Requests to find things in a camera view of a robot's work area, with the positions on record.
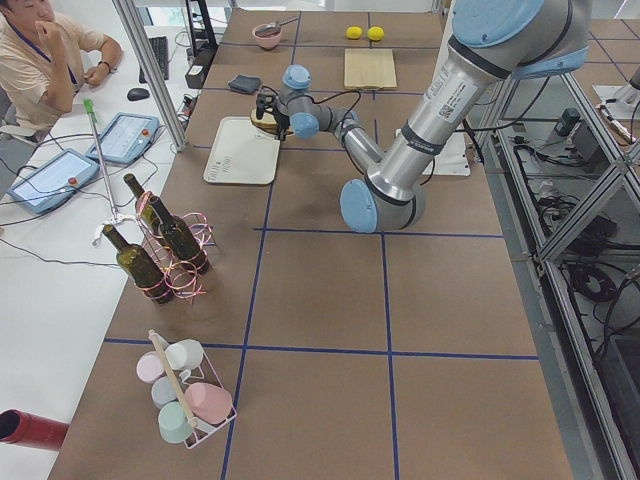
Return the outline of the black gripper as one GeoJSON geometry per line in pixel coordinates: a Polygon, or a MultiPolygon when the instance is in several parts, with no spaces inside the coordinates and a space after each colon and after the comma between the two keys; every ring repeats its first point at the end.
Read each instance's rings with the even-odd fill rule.
{"type": "Polygon", "coordinates": [[[274,101],[273,117],[276,121],[276,137],[286,138],[290,134],[290,117],[286,106],[280,100],[274,101]]]}

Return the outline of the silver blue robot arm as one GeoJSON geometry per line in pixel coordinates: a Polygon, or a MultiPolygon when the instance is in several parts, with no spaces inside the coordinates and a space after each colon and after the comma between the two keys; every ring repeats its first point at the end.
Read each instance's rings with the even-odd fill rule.
{"type": "Polygon", "coordinates": [[[451,16],[448,57],[388,150],[351,110],[316,102],[301,65],[285,70],[273,99],[257,102],[259,113],[272,111],[280,133],[333,134],[363,170],[340,194],[342,218],[353,231],[399,230],[420,219],[424,170],[490,85],[564,74],[587,58],[589,1],[458,1],[451,16]]]}

